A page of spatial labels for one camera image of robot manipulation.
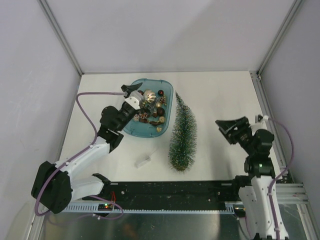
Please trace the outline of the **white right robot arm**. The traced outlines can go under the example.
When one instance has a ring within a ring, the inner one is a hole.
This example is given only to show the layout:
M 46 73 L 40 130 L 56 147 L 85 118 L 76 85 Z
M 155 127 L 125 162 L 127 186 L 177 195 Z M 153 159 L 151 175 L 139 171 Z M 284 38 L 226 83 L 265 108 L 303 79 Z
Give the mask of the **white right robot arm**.
M 232 180 L 231 196 L 242 201 L 247 232 L 252 240 L 288 240 L 279 208 L 275 168 L 270 157 L 275 136 L 262 127 L 263 116 L 250 124 L 247 117 L 216 120 L 219 131 L 231 145 L 239 144 L 247 153 L 245 175 Z

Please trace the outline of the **clear battery box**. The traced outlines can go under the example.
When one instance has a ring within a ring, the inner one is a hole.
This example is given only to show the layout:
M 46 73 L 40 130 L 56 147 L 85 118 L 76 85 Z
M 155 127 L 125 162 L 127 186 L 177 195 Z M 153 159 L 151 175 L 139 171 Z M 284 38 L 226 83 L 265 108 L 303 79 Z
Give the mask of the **clear battery box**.
M 151 161 L 151 156 L 150 155 L 146 155 L 142 158 L 139 158 L 138 160 L 135 161 L 134 165 L 137 169 L 141 168 L 142 166 L 144 166 L 145 164 L 149 163 Z

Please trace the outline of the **dark brown bauble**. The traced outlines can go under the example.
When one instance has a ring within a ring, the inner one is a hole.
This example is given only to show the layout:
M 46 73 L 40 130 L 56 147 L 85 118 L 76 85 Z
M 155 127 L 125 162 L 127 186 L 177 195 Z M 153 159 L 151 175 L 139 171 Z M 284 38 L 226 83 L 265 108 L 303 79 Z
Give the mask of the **dark brown bauble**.
M 162 107 L 159 107 L 159 108 L 156 109 L 156 113 L 157 113 L 158 116 L 162 117 L 162 116 L 165 115 L 165 109 L 162 108 Z

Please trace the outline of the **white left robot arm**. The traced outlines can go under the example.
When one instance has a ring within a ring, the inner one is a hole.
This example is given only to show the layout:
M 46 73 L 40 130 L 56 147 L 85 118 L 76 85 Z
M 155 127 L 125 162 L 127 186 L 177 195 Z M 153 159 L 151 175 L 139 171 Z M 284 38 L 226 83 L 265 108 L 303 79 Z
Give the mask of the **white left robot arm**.
M 36 216 L 58 214 L 70 202 L 84 197 L 105 200 L 110 196 L 110 182 L 103 175 L 94 173 L 87 179 L 75 178 L 94 161 L 114 151 L 124 138 L 121 131 L 125 126 L 136 114 L 148 111 L 143 106 L 145 97 L 139 92 L 141 86 L 142 83 L 121 86 L 119 95 L 124 96 L 121 108 L 107 106 L 102 110 L 100 127 L 93 127 L 94 138 L 87 147 L 66 160 L 45 161 L 39 166 L 31 189 L 31 196 L 36 200 Z

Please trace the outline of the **small green christmas tree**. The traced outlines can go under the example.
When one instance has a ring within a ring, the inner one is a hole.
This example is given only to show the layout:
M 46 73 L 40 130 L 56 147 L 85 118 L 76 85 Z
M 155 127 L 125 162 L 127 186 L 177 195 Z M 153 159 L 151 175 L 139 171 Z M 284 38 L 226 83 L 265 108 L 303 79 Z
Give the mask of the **small green christmas tree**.
M 175 120 L 169 142 L 170 167 L 184 173 L 193 166 L 197 153 L 198 126 L 195 114 L 176 93 Z

